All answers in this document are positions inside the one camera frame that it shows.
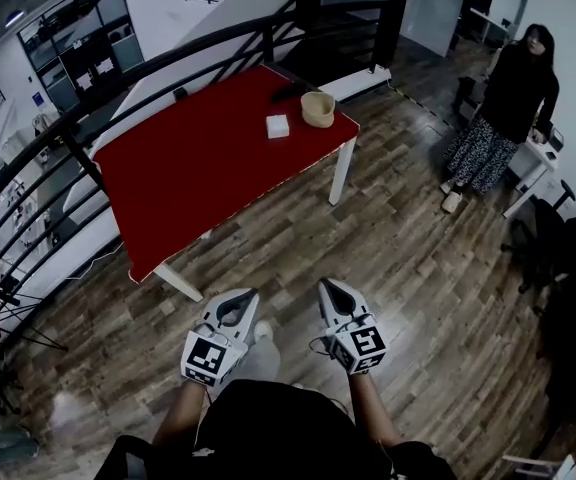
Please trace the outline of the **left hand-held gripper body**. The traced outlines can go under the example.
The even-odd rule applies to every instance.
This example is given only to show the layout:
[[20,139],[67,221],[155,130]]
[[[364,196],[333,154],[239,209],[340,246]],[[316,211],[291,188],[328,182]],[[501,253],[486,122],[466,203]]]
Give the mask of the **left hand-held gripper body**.
[[217,387],[236,369],[248,352],[249,321],[234,326],[199,319],[188,332],[181,358],[181,374],[207,387]]

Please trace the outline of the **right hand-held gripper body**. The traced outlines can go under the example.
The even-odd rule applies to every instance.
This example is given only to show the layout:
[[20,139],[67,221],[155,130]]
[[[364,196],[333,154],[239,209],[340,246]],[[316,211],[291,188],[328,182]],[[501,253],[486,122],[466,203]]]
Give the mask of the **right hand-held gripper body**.
[[326,330],[328,353],[349,375],[366,372],[379,365],[389,351],[381,327],[372,313]]

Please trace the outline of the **small white box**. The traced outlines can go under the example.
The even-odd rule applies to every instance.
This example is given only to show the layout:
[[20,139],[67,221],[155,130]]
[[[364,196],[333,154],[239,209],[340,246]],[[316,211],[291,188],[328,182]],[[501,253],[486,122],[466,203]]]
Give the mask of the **small white box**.
[[266,130],[269,139],[287,137],[290,134],[288,117],[286,114],[270,115],[266,117]]

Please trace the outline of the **round woven basket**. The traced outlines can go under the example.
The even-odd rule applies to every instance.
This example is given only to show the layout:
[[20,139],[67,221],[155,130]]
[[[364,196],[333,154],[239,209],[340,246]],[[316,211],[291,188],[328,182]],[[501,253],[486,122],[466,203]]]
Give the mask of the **round woven basket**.
[[300,99],[302,118],[315,128],[329,128],[334,122],[335,99],[324,92],[311,91]]

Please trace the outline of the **person's left forearm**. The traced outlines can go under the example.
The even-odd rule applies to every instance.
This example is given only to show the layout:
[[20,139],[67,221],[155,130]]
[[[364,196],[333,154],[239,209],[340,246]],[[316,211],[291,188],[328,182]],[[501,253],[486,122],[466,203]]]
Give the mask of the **person's left forearm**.
[[201,420],[206,387],[185,380],[176,390],[173,402],[160,424],[152,445],[158,448],[191,450],[196,441]]

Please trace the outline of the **person's light trouser leg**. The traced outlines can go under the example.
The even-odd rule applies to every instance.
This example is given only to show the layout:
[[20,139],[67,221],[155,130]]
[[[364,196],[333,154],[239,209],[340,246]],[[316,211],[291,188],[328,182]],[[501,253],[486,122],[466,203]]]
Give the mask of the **person's light trouser leg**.
[[262,336],[249,349],[242,365],[242,378],[274,382],[281,365],[281,355],[269,336]]

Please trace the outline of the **person's black shirt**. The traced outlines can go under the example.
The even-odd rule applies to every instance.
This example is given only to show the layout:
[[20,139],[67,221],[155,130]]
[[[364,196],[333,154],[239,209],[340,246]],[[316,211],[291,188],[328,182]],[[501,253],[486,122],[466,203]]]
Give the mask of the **person's black shirt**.
[[457,480],[419,441],[371,441],[324,395],[235,380],[202,407],[191,450],[134,436],[114,443],[94,480]]

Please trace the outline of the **black office chair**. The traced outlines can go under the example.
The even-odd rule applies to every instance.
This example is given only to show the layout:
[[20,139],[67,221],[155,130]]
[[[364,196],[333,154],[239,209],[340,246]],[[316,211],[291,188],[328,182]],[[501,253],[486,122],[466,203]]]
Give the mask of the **black office chair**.
[[511,223],[511,230],[523,232],[526,239],[524,244],[500,246],[502,252],[518,254],[524,259],[523,280],[518,288],[520,294],[535,288],[536,298],[539,298],[546,287],[576,274],[576,245],[558,212],[568,199],[575,201],[576,197],[566,181],[561,181],[561,187],[563,194],[554,204],[543,198],[535,203],[534,233],[523,220],[515,219]]

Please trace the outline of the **black metal railing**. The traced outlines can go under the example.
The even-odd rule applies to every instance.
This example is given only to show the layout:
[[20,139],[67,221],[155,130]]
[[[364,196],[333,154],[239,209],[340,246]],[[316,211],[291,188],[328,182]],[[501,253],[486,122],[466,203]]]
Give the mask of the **black metal railing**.
[[[270,64],[275,58],[276,48],[280,46],[300,40],[315,40],[337,31],[363,27],[368,22],[358,17],[357,14],[361,11],[376,12],[377,18],[371,20],[370,23],[376,28],[380,28],[387,21],[396,5],[401,2],[403,0],[372,0],[316,5],[308,3],[307,0],[288,0],[273,14],[242,21],[231,26],[219,25],[209,33],[202,34],[130,69],[104,87],[98,95],[62,114],[55,123],[40,133],[1,171],[0,198],[7,194],[9,185],[22,173],[22,170],[29,166],[50,143],[61,140],[68,150],[65,157],[30,183],[21,195],[7,207],[7,210],[0,217],[0,229],[17,210],[23,208],[26,200],[65,163],[74,159],[79,165],[79,172],[75,179],[42,203],[24,220],[20,227],[15,229],[11,238],[0,248],[0,262],[3,261],[5,254],[14,243],[21,239],[24,232],[32,225],[41,222],[44,213],[77,182],[90,179],[93,187],[80,197],[72,207],[64,211],[62,215],[64,218],[69,218],[75,211],[88,203],[92,197],[104,191],[105,186],[101,171],[92,160],[90,147],[97,143],[100,137],[108,136],[114,128],[125,123],[139,111],[164,97],[189,91],[191,83],[196,80],[212,85],[225,79],[228,75],[241,72],[246,66],[255,66],[259,63]],[[137,88],[146,80],[176,63],[191,56],[205,54],[211,48],[234,40],[240,41],[241,44],[233,53],[223,56],[220,60],[211,61],[202,68],[193,68],[184,76],[171,76],[161,88],[151,91],[139,101],[134,103],[123,101],[118,114],[107,123],[92,130],[82,140],[77,140],[74,137],[72,131],[80,120],[87,118],[118,95],[129,89]]]

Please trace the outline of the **black flat device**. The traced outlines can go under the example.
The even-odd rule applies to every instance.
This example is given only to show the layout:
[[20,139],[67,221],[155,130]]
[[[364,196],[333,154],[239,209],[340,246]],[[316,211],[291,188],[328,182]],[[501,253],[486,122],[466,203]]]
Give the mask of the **black flat device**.
[[308,91],[309,87],[307,84],[292,82],[277,89],[271,96],[271,102],[273,104],[277,104],[291,98],[300,98]]

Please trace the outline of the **white folding stand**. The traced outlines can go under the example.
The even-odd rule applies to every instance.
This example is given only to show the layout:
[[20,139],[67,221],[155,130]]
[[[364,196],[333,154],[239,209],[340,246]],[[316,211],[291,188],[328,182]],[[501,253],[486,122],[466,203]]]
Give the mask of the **white folding stand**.
[[513,472],[539,480],[576,480],[576,463],[571,455],[562,461],[529,459],[503,455],[502,460],[512,465]]

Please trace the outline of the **white platform edge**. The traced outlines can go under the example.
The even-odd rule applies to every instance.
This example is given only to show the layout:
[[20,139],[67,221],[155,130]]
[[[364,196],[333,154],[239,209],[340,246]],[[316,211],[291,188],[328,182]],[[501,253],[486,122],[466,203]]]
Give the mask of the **white platform edge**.
[[323,84],[319,89],[332,96],[336,102],[343,103],[387,85],[391,79],[389,69],[376,65],[373,70],[362,69]]

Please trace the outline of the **white desk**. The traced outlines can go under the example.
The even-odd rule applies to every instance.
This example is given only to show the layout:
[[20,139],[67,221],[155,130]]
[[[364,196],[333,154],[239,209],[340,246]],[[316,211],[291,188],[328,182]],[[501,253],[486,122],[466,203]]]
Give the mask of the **white desk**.
[[552,175],[559,167],[561,151],[556,152],[548,144],[527,139],[509,163],[509,170],[517,179],[515,191],[518,198],[504,211],[503,217],[511,219],[519,209],[534,196],[544,177]]

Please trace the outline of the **glass-front shelving unit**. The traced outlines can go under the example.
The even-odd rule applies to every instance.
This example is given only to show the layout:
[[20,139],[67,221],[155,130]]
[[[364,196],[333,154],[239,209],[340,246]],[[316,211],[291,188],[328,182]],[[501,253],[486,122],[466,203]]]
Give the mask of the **glass-front shelving unit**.
[[60,112],[144,61],[126,0],[62,0],[18,38]]

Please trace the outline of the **dark railing post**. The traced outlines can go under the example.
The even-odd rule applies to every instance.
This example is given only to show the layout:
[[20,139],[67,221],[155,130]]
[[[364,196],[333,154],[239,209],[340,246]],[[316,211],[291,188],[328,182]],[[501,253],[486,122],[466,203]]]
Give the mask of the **dark railing post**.
[[388,68],[391,65],[399,41],[406,4],[407,0],[386,0],[381,6],[371,58],[372,68],[377,65]]

